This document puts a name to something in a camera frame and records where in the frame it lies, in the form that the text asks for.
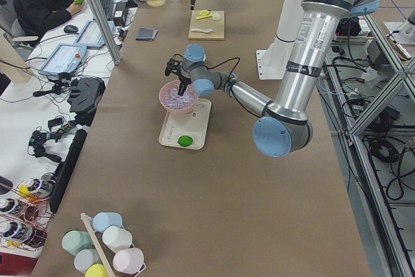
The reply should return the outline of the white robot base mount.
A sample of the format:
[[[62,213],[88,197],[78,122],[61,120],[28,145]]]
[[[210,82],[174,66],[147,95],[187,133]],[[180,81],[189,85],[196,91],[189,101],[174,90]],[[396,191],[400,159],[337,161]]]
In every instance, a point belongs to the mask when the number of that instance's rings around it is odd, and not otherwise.
[[[276,36],[266,50],[257,50],[257,70],[261,80],[279,80],[292,53],[303,18],[302,0],[284,0]]]

